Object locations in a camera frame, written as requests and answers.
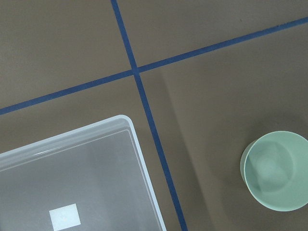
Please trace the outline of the translucent plastic storage box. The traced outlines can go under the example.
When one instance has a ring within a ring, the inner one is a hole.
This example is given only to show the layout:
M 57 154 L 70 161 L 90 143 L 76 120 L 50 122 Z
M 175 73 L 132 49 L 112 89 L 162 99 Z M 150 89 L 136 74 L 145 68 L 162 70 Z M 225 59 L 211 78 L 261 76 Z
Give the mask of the translucent plastic storage box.
M 114 117 L 0 155 L 3 231 L 164 231 L 132 120 Z

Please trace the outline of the pale green bowl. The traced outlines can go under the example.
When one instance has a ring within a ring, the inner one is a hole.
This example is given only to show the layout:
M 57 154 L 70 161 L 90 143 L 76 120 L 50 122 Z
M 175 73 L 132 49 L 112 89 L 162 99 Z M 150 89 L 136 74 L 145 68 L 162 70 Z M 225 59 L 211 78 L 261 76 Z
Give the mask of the pale green bowl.
M 308 141 L 274 131 L 251 142 L 240 160 L 241 177 L 264 207 L 288 212 L 308 203 Z

